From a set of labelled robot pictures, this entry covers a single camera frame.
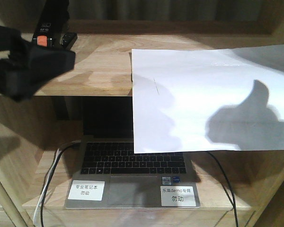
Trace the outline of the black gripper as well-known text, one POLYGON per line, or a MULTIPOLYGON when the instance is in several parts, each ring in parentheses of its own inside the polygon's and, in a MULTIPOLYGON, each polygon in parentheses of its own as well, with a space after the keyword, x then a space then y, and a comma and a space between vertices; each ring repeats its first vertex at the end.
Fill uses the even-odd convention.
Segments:
POLYGON ((21 32, 0 26, 0 94, 16 102, 30 99, 55 77, 73 70, 75 52, 40 46, 21 32))

